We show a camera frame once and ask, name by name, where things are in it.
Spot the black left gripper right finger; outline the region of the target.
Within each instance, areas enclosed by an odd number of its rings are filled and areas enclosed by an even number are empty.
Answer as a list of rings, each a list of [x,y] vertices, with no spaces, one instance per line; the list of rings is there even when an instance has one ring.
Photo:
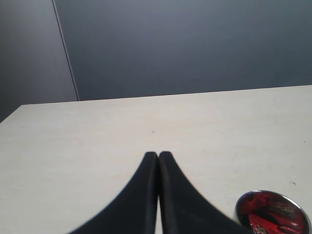
[[[159,155],[159,198],[164,234],[250,234],[207,201],[171,152]]]

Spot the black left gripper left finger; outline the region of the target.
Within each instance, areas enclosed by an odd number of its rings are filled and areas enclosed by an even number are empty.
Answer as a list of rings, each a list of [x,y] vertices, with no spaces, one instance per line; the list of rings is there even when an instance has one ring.
[[[145,153],[123,190],[73,234],[154,234],[158,200],[158,156]]]

